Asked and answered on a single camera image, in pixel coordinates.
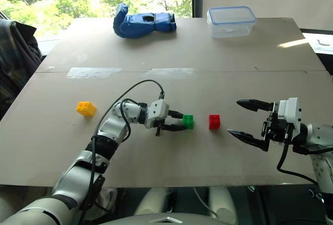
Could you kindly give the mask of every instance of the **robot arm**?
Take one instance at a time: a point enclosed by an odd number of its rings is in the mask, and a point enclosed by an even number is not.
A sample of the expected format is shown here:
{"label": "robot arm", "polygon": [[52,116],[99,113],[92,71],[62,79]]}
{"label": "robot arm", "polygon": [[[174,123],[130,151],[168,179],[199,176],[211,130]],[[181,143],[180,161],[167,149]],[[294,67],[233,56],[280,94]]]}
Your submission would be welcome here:
{"label": "robot arm", "polygon": [[[333,126],[301,123],[302,109],[298,98],[293,97],[285,101],[266,103],[259,100],[246,99],[237,103],[249,110],[258,109],[270,111],[270,115],[263,124],[263,140],[254,138],[251,134],[241,131],[228,130],[236,138],[250,145],[268,151],[270,140],[284,143],[284,154],[277,169],[283,173],[291,173],[318,184],[323,193],[326,222],[333,224]],[[282,170],[288,146],[302,155],[310,155],[317,182],[312,179],[286,170]]]}
{"label": "robot arm", "polygon": [[90,198],[88,199],[87,195],[92,175],[92,141],[58,179],[51,196],[32,202],[2,224],[71,224],[75,214],[84,205],[91,207],[99,194],[105,180],[103,173],[109,166],[109,160],[129,132],[130,127],[126,122],[140,123],[147,129],[157,127],[157,135],[160,129],[171,131],[186,129],[184,126],[164,124],[167,116],[183,118],[183,114],[169,110],[168,104],[163,99],[151,103],[149,107],[144,103],[136,104],[126,100],[116,103],[111,109],[109,118],[98,130],[97,135],[92,137],[96,156]]}

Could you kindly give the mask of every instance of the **yellow lego brick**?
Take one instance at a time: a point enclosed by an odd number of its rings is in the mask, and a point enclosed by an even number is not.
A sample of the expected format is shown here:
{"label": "yellow lego brick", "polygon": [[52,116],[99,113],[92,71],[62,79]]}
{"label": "yellow lego brick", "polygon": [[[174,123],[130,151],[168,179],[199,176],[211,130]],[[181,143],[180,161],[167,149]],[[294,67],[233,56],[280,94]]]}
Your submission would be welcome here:
{"label": "yellow lego brick", "polygon": [[91,102],[79,102],[76,111],[85,117],[92,117],[96,111],[96,107]]}

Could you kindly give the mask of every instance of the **red lego brick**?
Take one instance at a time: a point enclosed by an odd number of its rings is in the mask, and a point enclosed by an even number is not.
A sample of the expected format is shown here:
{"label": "red lego brick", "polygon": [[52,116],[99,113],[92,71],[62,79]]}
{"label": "red lego brick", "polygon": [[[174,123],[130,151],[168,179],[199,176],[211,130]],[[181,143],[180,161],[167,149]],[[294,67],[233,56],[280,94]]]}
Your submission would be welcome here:
{"label": "red lego brick", "polygon": [[220,115],[209,115],[209,129],[217,130],[220,127]]}

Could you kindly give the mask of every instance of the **black cable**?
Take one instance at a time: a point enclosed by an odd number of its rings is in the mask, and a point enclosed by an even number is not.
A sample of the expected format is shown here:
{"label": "black cable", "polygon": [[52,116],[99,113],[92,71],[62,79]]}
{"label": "black cable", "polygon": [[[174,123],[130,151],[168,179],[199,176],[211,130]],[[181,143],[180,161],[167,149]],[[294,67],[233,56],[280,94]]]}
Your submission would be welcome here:
{"label": "black cable", "polygon": [[288,147],[289,147],[289,144],[288,143],[285,143],[285,146],[283,148],[283,152],[282,152],[282,155],[281,155],[281,158],[280,158],[280,161],[279,163],[277,164],[276,166],[276,169],[282,173],[285,173],[285,174],[290,174],[292,176],[297,176],[297,177],[301,177],[303,179],[306,179],[310,182],[312,182],[313,184],[317,185],[318,186],[318,183],[315,181],[315,180],[312,180],[310,177],[307,177],[303,174],[299,174],[299,173],[296,173],[296,172],[292,172],[292,171],[288,171],[288,170],[284,170],[282,169],[282,165],[287,157],[287,153],[288,153]]}
{"label": "black cable", "polygon": [[309,151],[309,155],[322,154],[322,153],[331,152],[331,151],[333,151],[333,147],[320,149],[318,151]]}
{"label": "black cable", "polygon": [[138,86],[139,84],[142,84],[144,82],[153,82],[155,84],[158,85],[158,87],[161,89],[161,94],[164,94],[164,89],[163,87],[160,85],[159,82],[155,81],[155,80],[152,80],[152,79],[147,79],[147,80],[143,80],[143,81],[140,81],[138,83],[136,83],[135,85],[133,85],[132,87],[130,87],[127,91],[125,91],[120,97],[117,98],[116,101],[114,101],[114,103],[107,109],[107,111],[104,113],[104,115],[102,116],[102,118],[100,119],[100,121],[98,122],[97,126],[96,126],[96,129],[95,129],[95,132],[94,132],[94,135],[97,135],[97,132],[98,132],[98,128],[100,126],[100,124],[102,123],[103,119],[106,117],[107,113],[110,111],[110,109],[113,107],[113,105],[115,105],[119,99],[121,99],[124,95],[126,95],[129,91],[131,91],[134,87]]}
{"label": "black cable", "polygon": [[131,135],[131,126],[130,126],[130,123],[127,121],[127,118],[124,114],[124,110],[123,110],[123,104],[125,101],[131,101],[133,102],[134,104],[138,104],[137,102],[135,102],[134,100],[130,99],[130,98],[125,98],[123,101],[121,101],[120,103],[120,113],[121,113],[121,117],[124,119],[125,123],[126,123],[126,126],[127,126],[127,136],[126,138],[123,139],[123,142],[125,142]]}
{"label": "black cable", "polygon": [[103,207],[102,205],[99,205],[97,202],[95,202],[95,205],[96,205],[97,208],[99,208],[99,209],[101,209],[101,210],[103,210],[103,211],[105,211],[105,212],[109,212],[108,209],[106,209],[106,208]]}
{"label": "black cable", "polygon": [[158,85],[158,87],[161,89],[161,93],[160,93],[160,99],[161,98],[164,98],[164,89],[163,87],[160,85],[159,82],[155,81],[155,80],[152,80],[152,79],[147,79],[147,80],[143,80],[143,81],[140,81],[138,83],[136,83],[135,85],[133,85],[132,87],[130,87],[127,91],[125,91],[120,97],[117,98],[116,101],[113,102],[113,104],[111,104],[111,106],[107,109],[107,111],[103,114],[102,118],[99,120],[96,128],[95,128],[95,131],[94,131],[94,135],[92,137],[92,172],[91,172],[91,176],[90,176],[90,182],[89,182],[89,187],[88,187],[88,194],[87,194],[87,197],[86,197],[86,202],[84,204],[84,207],[82,209],[82,213],[81,213],[81,216],[80,216],[80,219],[79,219],[79,222],[78,222],[78,225],[81,225],[83,224],[83,221],[84,221],[84,217],[87,213],[87,210],[88,210],[88,203],[89,203],[89,199],[90,199],[90,196],[91,196],[91,191],[92,191],[92,186],[93,186],[93,183],[94,183],[94,176],[95,176],[95,165],[96,165],[96,151],[95,151],[95,138],[94,136],[97,135],[98,133],[98,128],[100,126],[100,124],[102,123],[103,119],[106,117],[107,113],[110,111],[110,109],[124,96],[126,95],[129,91],[131,91],[133,88],[135,88],[136,86],[138,86],[139,84],[142,84],[144,82],[153,82],[155,84]]}
{"label": "black cable", "polygon": [[85,199],[85,204],[83,206],[82,213],[80,215],[78,225],[83,224],[84,217],[85,217],[85,215],[87,213],[87,210],[88,210],[88,204],[89,204],[89,200],[90,200],[90,197],[91,197],[91,194],[92,194],[92,186],[93,186],[93,183],[94,183],[95,166],[96,166],[96,151],[95,151],[95,137],[93,136],[92,137],[92,173],[90,175],[90,182],[89,182],[87,197]]}
{"label": "black cable", "polygon": [[287,220],[287,221],[278,222],[275,225],[283,225],[283,224],[294,222],[294,221],[310,221],[310,222],[326,224],[325,221],[318,221],[318,220],[313,220],[313,219],[308,219],[308,218],[294,218],[294,219],[290,219],[290,220]]}

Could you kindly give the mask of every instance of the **green lego brick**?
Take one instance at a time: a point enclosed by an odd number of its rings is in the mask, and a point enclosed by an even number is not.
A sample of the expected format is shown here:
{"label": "green lego brick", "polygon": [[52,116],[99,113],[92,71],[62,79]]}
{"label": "green lego brick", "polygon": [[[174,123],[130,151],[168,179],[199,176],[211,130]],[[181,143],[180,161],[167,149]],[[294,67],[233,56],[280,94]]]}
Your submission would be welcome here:
{"label": "green lego brick", "polygon": [[194,127],[193,115],[183,115],[183,125],[192,130]]}

